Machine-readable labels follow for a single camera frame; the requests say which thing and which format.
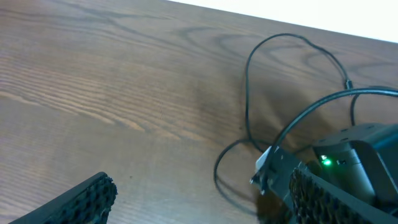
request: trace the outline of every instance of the thin black cable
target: thin black cable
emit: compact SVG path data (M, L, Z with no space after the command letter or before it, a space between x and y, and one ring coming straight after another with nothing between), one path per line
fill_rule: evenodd
M265 42L267 42L268 40L271 40L273 38L276 37L280 37L280 36L290 36L290 37L295 37L298 39L303 40L305 43L307 43L309 46L313 47L314 49L317 49L321 52L323 52L324 54L327 54L328 56L330 56L335 63L337 64L337 66L340 68L341 72L343 73L343 76L345 78L345 83L344 83L344 88L349 90L352 89L353 84L352 81L349 79L346 70L344 69L344 67L342 66L342 64L340 63L340 61L329 51L327 51L326 49L324 49L323 47L319 47L317 45L315 45L314 43L312 43L311 41L309 41L307 38L301 36L301 35L297 35L297 34L289 34L289 33L284 33L284 34L276 34L276 35L272 35L268 38L266 38L265 40L263 40L262 42L260 42L259 44L257 44L253 50L251 51L248 60L246 61L246 66L245 66L245 77L246 77L246 91L245 91L245 99L246 99L246 103L245 103L245 125L246 125L246 131L247 131L247 135L248 135L248 139L240 139L237 140L235 142L233 142L232 144L230 144L229 146L227 146L222 152L221 154L218 156L215 166L214 166L214 170L213 170L213 178L214 178L214 183L216 185L216 188L218 190L218 192L231 204L233 204L234 206L240 208L241 210L245 211L246 213L250 213L250 214L255 214L253 211L248 210L247 208L242 207L241 205L237 204L236 202L234 202L232 199L230 199L219 187L218 182L217 182L217 169L218 166L222 160L222 158L224 157L224 155L231 150L233 147L235 147L236 145L242 143L242 142L250 142L259 152L263 153L264 150L261 149L261 147L258 145L257 142L261 142L263 144L267 144L270 145L268 142L265 141L259 141L259 140L255 140L252 137L251 134L251 130L250 130L250 121L249 121L249 93L250 93L250 89L249 89L249 65L250 65L250 61L252 59L252 56L254 55L254 53L256 52L256 50ZM305 151L309 148L310 146L305 146L301 149L299 149L298 151L294 152L294 154L298 154L302 151Z
M362 94L374 94L374 95L398 97L398 90L387 90L387 89L382 89L382 88L359 88L359 89L354 89L354 90L339 91L339 92L330 94L328 96L325 96L325 97L321 98L320 100L314 102L309 107L307 107L305 110L303 110L300 114L298 114L298 116L296 116L278 134L278 136L275 138L274 142L272 143L271 148L269 149L267 159L266 159L264 165L260 168L260 171L263 173L266 173L269 170L269 166L271 163L270 161L272 160L272 157L275 153L277 146L279 146L282 143L282 141L285 139L286 135L290 132L290 130L292 128L294 128L294 126L296 126L296 124L298 124L301 120L303 120L304 117L306 117L312 111L316 110L318 107L320 107L320 106L324 105L325 103L328 103L332 100L335 100L335 99L338 99L338 98L341 98L344 96L362 95Z
M369 88L382 88L382 89L387 89L387 90L395 90L394 88L387 87L387 86L369 86ZM355 126L355 116L354 116L354 108L355 108L355 103L356 100L358 99L359 95L355 95L353 99L351 100L351 105L349 106L349 119L351 120L351 125Z
M255 141L253 141L253 137L252 137L251 130L250 130L250 121L249 121L249 65L250 65L250 61L251 61L252 56L254 55L256 50L262 44L264 44L268 40L271 40L271 39L276 38L276 37L281 37L281 36L289 36L289 37L295 37L295 38L301 39L305 43L307 43L309 46L313 47L314 49L317 49L317 50L323 52L324 54L327 54L328 56L330 56L333 59L333 61L336 62L337 66L340 68L341 72L343 73L343 76L345 78L345 82L344 82L343 86L344 86L345 90L350 90L350 89L353 88L353 83L349 79L348 74L347 74L346 70L344 69L343 65L340 63L340 61L332 53L330 53L329 51L327 51L323 47L320 47L320 46L312 43L307 38L305 38L305 37L303 37L301 35L289 34L289 33L276 34L276 35L272 35L272 36L266 38L265 40L263 40L262 42L257 44L255 46L255 48L251 51L251 53L250 53L250 55L248 57L248 60L246 62L246 68L245 68L245 76L246 76L246 105L245 105L244 117L245 117L246 131L247 131L247 134L248 134L248 138L251 141L251 143L253 144L253 146L260 152L264 152L264 150L262 150L260 148L260 146Z

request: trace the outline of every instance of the wooden surface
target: wooden surface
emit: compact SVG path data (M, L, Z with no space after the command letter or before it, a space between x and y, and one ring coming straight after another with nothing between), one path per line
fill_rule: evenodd
M397 44L165 1L0 1L0 223L99 171L118 186L109 223L256 223L219 195L212 168L245 136L246 58L279 32L330 50L356 87L398 87ZM268 141L341 89L330 61L291 38L261 48L250 72L252 128ZM349 100L309 116L284 146L347 127ZM398 122L397 105L361 97L357 120ZM258 156L239 146L220 165L253 210Z

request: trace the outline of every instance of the white wall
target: white wall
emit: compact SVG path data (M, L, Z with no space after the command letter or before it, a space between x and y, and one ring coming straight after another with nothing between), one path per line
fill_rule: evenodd
M396 0L171 0L398 43Z

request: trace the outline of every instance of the green led indicator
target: green led indicator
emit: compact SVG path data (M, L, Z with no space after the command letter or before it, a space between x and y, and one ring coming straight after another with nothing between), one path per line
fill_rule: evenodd
M329 159L325 159L324 161L322 161L323 165L325 166L330 166L331 165L331 160Z

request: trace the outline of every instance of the cable connector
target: cable connector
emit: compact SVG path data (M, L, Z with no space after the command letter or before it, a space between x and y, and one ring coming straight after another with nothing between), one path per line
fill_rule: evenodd
M345 81L345 89L346 90L352 90L354 88L353 82L349 79L346 79Z

